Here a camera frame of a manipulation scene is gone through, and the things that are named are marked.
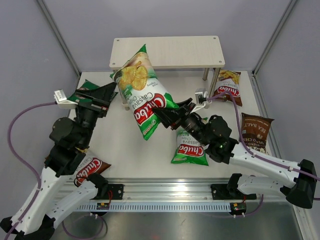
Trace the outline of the dark green REAL chips bag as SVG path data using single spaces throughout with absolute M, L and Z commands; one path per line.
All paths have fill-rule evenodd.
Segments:
M 82 86 L 76 89 L 75 92 L 67 98 L 67 100 L 76 103 L 91 103 L 95 100 L 98 100 L 98 102 L 111 103 L 118 94 L 115 89 L 115 82 L 98 86 L 86 79 Z

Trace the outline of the green Chuba chips bag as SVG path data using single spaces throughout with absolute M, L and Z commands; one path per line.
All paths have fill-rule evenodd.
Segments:
M 176 109 L 179 106 L 158 80 L 144 44 L 110 78 L 117 84 L 144 140 L 148 140 L 160 124 L 154 108 Z
M 209 165 L 204 147 L 182 127 L 176 130 L 176 143 L 172 164 Z

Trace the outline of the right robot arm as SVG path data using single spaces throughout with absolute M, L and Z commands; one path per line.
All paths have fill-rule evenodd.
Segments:
M 186 130 L 201 145 L 206 154 L 217 163 L 241 166 L 261 173 L 262 177 L 234 174 L 229 179 L 227 193 L 232 198 L 250 194 L 271 194 L 300 208 L 311 209 L 316 200 L 319 177 L 312 161 L 284 160 L 253 150 L 243 140 L 231 137 L 232 129 L 222 116 L 212 115 L 208 122 L 194 112 L 196 105 L 189 98 L 177 108 L 158 108 L 152 111 L 165 128 Z

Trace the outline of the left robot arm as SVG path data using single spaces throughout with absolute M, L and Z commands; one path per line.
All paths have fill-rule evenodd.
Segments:
M 44 161 L 42 172 L 34 172 L 37 184 L 19 211 L 0 222 L 7 238 L 15 234 L 17 240 L 48 240 L 82 202 L 94 198 L 112 199 L 108 180 L 95 172 L 83 176 L 83 182 L 76 190 L 51 206 L 65 182 L 70 178 L 79 179 L 75 171 L 86 157 L 97 120 L 107 115 L 116 96 L 116 86 L 111 82 L 95 89 L 77 89 L 74 94 L 85 101 L 70 101 L 63 90 L 55 91 L 52 104 L 74 109 L 76 116 L 74 119 L 61 117 L 53 124 L 49 138 L 54 146 Z

